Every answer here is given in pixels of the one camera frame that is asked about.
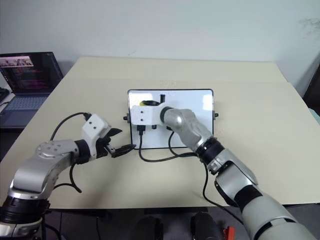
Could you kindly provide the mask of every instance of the white wall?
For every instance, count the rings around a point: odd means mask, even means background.
[[[79,56],[272,61],[303,94],[320,61],[319,0],[0,4],[1,52],[53,51],[64,72]]]

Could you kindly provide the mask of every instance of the laptop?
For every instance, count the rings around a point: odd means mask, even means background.
[[[0,71],[15,94],[0,113],[1,129],[23,129],[63,78],[52,52],[0,54]]]

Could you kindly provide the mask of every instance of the laptop keyboard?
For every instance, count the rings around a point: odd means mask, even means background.
[[[6,110],[38,110],[46,99],[46,96],[15,97]]]

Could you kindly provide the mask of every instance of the floor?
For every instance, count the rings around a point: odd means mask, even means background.
[[[0,134],[0,160],[4,157],[10,146],[15,142],[19,133],[1,133]],[[228,207],[230,211],[240,216],[238,208]],[[302,204],[287,207],[288,211],[309,231],[320,240],[320,205]],[[60,219],[61,234],[66,240],[99,240],[97,227],[100,232],[101,240],[128,240],[136,223],[143,217],[154,216],[161,219],[164,226],[164,240],[190,240],[190,218],[196,212],[188,208],[183,213],[157,213],[145,209],[112,209],[108,212],[108,217],[96,218],[82,214],[58,212],[53,210],[46,215],[46,223],[59,229]],[[245,228],[233,219],[226,212],[217,207],[207,208],[212,218],[223,228],[232,226],[236,228],[237,240],[248,240],[249,237]],[[56,235],[47,229],[46,240],[56,240]]]

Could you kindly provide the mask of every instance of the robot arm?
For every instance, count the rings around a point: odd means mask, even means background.
[[[225,149],[191,110],[164,107],[160,120],[217,174],[215,187],[229,205],[240,208],[250,239],[315,240],[280,203],[259,189],[253,172]]]
[[[59,174],[74,164],[84,164],[108,153],[113,158],[130,152],[132,144],[115,149],[112,136],[121,130],[93,114],[82,127],[81,140],[47,141],[16,171],[1,208],[0,237],[30,239],[49,208],[49,196]]]

